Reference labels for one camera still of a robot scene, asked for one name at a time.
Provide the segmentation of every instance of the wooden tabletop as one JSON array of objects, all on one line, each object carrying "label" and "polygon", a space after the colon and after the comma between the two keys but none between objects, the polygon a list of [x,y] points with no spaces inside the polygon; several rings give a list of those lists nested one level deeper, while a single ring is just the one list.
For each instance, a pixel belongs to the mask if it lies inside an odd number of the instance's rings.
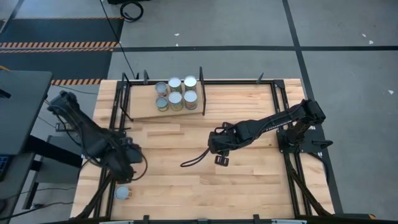
[{"label": "wooden tabletop", "polygon": [[[109,127],[116,82],[102,81],[99,88],[94,121],[104,128]],[[304,99],[299,79],[286,79],[285,85],[290,106]],[[278,94],[282,105],[280,91]],[[261,218],[294,217],[275,131],[264,133],[244,149],[231,151],[228,167],[215,165],[212,154],[195,166],[180,167],[182,162],[196,158],[207,148],[210,131],[222,122],[261,119],[275,113],[269,85],[206,85],[206,97],[205,116],[189,114],[126,121],[126,127],[131,128],[127,135],[142,147],[149,168],[141,180],[128,184],[133,191],[129,200],[114,199],[112,220],[142,220],[144,215],[153,220],[250,219],[253,214],[260,214]],[[301,158],[307,187],[333,213],[321,162],[306,154]],[[132,166],[137,175],[144,168],[144,164]],[[71,217],[78,215],[90,201],[99,177],[99,168],[91,164],[83,168]],[[297,192],[304,214],[303,200]]]}]

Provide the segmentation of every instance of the gray floor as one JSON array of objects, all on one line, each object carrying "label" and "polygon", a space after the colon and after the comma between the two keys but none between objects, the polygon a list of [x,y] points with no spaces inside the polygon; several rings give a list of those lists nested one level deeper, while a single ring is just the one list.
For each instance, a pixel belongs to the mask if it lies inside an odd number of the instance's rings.
[{"label": "gray floor", "polygon": [[[0,19],[7,18],[15,4],[16,0],[1,1]],[[109,16],[119,16],[117,6],[104,4]],[[124,24],[124,47],[293,44],[282,0],[152,0],[142,4],[142,20]],[[301,46],[398,45],[395,0],[289,0],[289,4]],[[95,0],[25,0],[17,14],[97,16],[103,12]],[[398,220],[398,52],[303,55],[315,98],[327,116],[325,135],[335,142],[329,150],[344,211]],[[129,52],[127,58],[136,73],[146,69],[151,78],[197,74],[199,66],[205,78],[256,78],[262,72],[264,78],[301,78],[294,52]],[[108,78],[119,79],[121,72],[131,76],[123,55],[115,52]],[[80,90],[94,92],[98,87]],[[49,98],[58,91],[52,88]],[[95,95],[77,96],[91,116]],[[54,125],[55,118],[45,108],[42,111],[40,117]],[[54,130],[37,120],[33,134],[46,138]],[[69,202],[73,191],[41,192],[36,199]],[[69,213],[70,207],[59,206],[12,222],[64,220]]]}]

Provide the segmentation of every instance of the orange and black striped tape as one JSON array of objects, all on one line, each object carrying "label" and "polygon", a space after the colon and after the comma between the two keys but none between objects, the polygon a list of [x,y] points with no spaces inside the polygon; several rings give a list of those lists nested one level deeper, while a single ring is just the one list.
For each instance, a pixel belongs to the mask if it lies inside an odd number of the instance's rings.
[{"label": "orange and black striped tape", "polygon": [[3,42],[0,48],[92,48],[92,47],[117,47],[117,42]]},{"label": "orange and black striped tape", "polygon": [[91,52],[91,51],[110,51],[113,49],[44,49],[44,50],[0,50],[0,54],[14,53],[48,53],[48,52]]},{"label": "orange and black striped tape", "polygon": [[52,80],[52,85],[98,85],[102,78],[83,78],[72,80]]},{"label": "orange and black striped tape", "polygon": [[[19,17],[13,19],[106,19],[106,17]],[[123,17],[109,17],[109,19],[124,19]]]}]

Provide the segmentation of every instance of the can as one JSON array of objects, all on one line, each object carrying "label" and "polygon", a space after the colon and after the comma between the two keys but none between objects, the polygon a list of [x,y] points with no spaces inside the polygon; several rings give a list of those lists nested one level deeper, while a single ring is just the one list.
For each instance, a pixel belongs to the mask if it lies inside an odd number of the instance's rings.
[{"label": "can", "polygon": [[167,85],[164,82],[158,82],[155,85],[155,90],[158,96],[167,96]]},{"label": "can", "polygon": [[114,191],[114,196],[120,200],[127,200],[132,196],[132,190],[127,186],[119,186]]},{"label": "can", "polygon": [[193,75],[189,75],[184,79],[185,91],[197,90],[197,79]]},{"label": "can", "polygon": [[167,111],[169,108],[169,102],[167,101],[166,97],[160,96],[156,99],[156,107],[159,111]]},{"label": "can", "polygon": [[169,87],[171,92],[177,91],[182,93],[181,80],[177,77],[169,79]]},{"label": "can", "polygon": [[170,107],[174,111],[179,111],[183,108],[182,106],[182,95],[175,91],[169,94]]},{"label": "can", "polygon": [[185,107],[188,110],[194,110],[198,106],[198,95],[193,90],[188,90],[184,94]]}]

